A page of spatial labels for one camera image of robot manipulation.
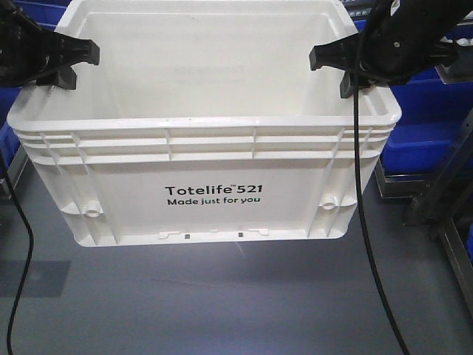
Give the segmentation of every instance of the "black cable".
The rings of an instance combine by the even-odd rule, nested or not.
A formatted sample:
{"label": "black cable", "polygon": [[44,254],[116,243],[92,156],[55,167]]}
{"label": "black cable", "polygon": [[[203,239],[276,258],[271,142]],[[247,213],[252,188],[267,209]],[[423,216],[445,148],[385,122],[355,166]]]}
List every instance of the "black cable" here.
{"label": "black cable", "polygon": [[363,206],[363,192],[361,191],[361,168],[360,168],[360,135],[359,135],[359,76],[358,68],[360,68],[361,63],[361,48],[364,41],[364,31],[361,32],[358,48],[356,50],[356,60],[355,60],[355,72],[353,75],[353,86],[355,92],[353,93],[353,131],[354,131],[354,140],[355,140],[355,184],[356,184],[356,198],[358,200],[358,215],[360,217],[361,223],[361,232],[363,234],[364,246],[367,250],[368,260],[370,262],[370,268],[372,276],[375,279],[376,289],[378,290],[379,297],[383,303],[384,311],[389,319],[392,331],[396,336],[399,346],[404,355],[410,355],[407,345],[404,342],[401,331],[399,330],[398,324],[395,321],[394,314],[392,314],[391,307],[387,300],[386,294],[384,293],[383,284],[381,283],[381,278],[379,277],[378,267],[376,266],[375,258],[373,257],[370,235],[368,234],[368,226],[366,217],[364,215],[364,206]]}
{"label": "black cable", "polygon": [[23,209],[21,208],[20,202],[16,197],[15,189],[13,188],[13,184],[8,176],[8,168],[7,164],[5,163],[3,156],[0,150],[0,167],[3,170],[3,176],[5,182],[7,183],[8,191],[11,195],[12,201],[15,204],[15,207],[18,213],[23,220],[25,227],[28,230],[28,236],[30,238],[30,244],[28,246],[28,256],[26,262],[24,263],[23,274],[21,275],[20,283],[18,285],[18,290],[16,291],[15,301],[13,301],[12,313],[10,315],[10,321],[8,322],[8,331],[7,331],[7,350],[8,355],[13,355],[12,350],[12,331],[13,331],[13,323],[15,321],[16,309],[18,308],[18,303],[20,302],[21,293],[23,291],[24,283],[27,279],[28,270],[30,269],[31,259],[33,257],[33,248],[35,245],[35,237],[33,235],[33,230],[31,229],[30,223],[28,222],[27,216],[24,214]]}

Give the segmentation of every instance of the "blue storage bin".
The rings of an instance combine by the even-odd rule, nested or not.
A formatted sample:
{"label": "blue storage bin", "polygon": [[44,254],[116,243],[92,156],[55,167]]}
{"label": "blue storage bin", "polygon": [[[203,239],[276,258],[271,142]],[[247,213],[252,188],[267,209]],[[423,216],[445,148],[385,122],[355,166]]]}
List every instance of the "blue storage bin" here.
{"label": "blue storage bin", "polygon": [[470,226],[470,232],[468,239],[466,240],[466,251],[468,252],[470,260],[473,263],[473,224]]}
{"label": "blue storage bin", "polygon": [[70,1],[57,2],[59,4],[55,4],[53,1],[48,1],[47,3],[39,1],[15,1],[16,5],[21,7],[29,17],[47,30],[55,29]]}
{"label": "blue storage bin", "polygon": [[[446,154],[461,121],[397,126],[382,155],[387,175],[431,172]],[[473,168],[473,160],[467,164]]]}
{"label": "blue storage bin", "polygon": [[19,91],[19,88],[0,88],[0,150],[7,166],[10,166],[20,146],[13,129],[6,122],[8,111]]}
{"label": "blue storage bin", "polygon": [[20,142],[13,132],[12,127],[5,122],[3,127],[0,129],[0,150],[7,166],[10,166],[19,147]]}

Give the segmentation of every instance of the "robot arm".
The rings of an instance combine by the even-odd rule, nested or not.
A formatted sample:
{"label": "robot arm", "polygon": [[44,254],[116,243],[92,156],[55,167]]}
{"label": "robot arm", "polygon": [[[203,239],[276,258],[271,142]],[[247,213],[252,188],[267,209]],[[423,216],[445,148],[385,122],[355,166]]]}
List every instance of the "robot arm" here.
{"label": "robot arm", "polygon": [[377,0],[361,33],[312,49],[310,69],[345,70],[342,98],[352,95],[355,72],[361,87],[405,84],[418,72],[457,59],[457,45],[441,39],[472,10],[473,0]]}
{"label": "robot arm", "polygon": [[0,87],[56,85],[75,89],[71,66],[80,62],[98,65],[99,47],[45,30],[11,0],[0,0]]}

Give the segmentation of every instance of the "plastic tote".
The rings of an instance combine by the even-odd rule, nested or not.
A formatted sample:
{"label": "plastic tote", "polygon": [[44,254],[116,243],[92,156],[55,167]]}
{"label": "plastic tote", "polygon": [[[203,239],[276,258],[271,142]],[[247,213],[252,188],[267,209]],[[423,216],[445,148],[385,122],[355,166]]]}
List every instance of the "plastic tote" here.
{"label": "plastic tote", "polygon": [[[76,91],[25,87],[8,121],[82,246],[337,238],[356,208],[353,100],[308,54],[356,31],[338,1],[74,0]],[[363,91],[365,185],[401,114]]]}

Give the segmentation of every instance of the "floor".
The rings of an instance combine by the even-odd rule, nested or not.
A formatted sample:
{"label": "floor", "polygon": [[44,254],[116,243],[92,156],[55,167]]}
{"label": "floor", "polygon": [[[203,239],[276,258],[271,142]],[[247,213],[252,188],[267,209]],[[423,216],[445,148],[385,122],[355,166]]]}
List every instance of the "floor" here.
{"label": "floor", "polygon": [[[339,240],[87,249],[73,241],[31,165],[18,193],[36,246],[15,354],[401,353],[357,218]],[[382,201],[373,180],[365,199],[375,258],[411,354],[473,354],[473,321],[440,244],[427,227],[403,227],[405,202]],[[10,202],[0,203],[0,223],[4,337],[27,234]]]}

